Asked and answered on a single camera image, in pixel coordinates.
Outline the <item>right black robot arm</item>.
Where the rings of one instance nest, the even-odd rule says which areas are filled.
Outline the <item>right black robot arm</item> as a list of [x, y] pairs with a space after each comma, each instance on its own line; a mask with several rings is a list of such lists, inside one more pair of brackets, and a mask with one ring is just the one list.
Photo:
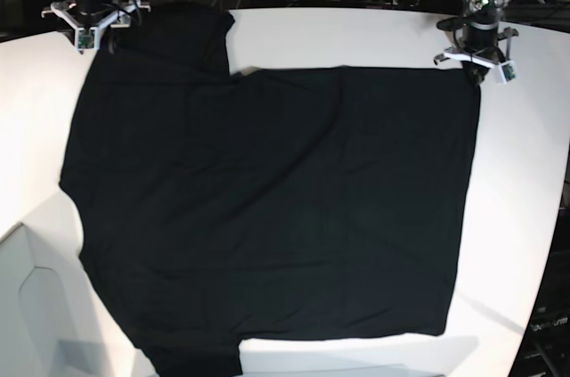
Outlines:
[[100, 49], [110, 29], [128, 29], [143, 21], [151, 6], [142, 0], [63, 0], [46, 6], [41, 16], [53, 16], [64, 25], [59, 31], [77, 53]]

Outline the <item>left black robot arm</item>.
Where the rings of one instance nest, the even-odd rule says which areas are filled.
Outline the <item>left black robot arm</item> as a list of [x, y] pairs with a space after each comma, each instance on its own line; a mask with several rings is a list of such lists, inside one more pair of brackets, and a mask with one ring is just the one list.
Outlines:
[[434, 57], [434, 64], [458, 61], [468, 79], [481, 84], [492, 74], [498, 84], [517, 78], [511, 58], [512, 40], [519, 36], [512, 27], [501, 27], [504, 10], [511, 0], [461, 0], [459, 15], [437, 22], [436, 27], [452, 35], [452, 44]]

